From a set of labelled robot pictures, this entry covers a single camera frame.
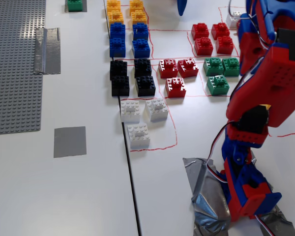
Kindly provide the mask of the red and blue gripper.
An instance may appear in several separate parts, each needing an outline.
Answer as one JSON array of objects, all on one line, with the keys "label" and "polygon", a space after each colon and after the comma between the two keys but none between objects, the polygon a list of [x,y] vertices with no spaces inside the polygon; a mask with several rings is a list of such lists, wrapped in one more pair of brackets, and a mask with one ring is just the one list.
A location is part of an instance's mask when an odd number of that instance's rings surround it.
[{"label": "red and blue gripper", "polygon": [[254,24],[247,20],[240,20],[238,25],[238,40],[240,48],[239,74],[244,75],[249,72],[255,61],[263,56],[266,49],[261,44],[260,37],[265,41],[265,46],[270,44],[270,38],[267,35],[264,19],[256,19]]}]

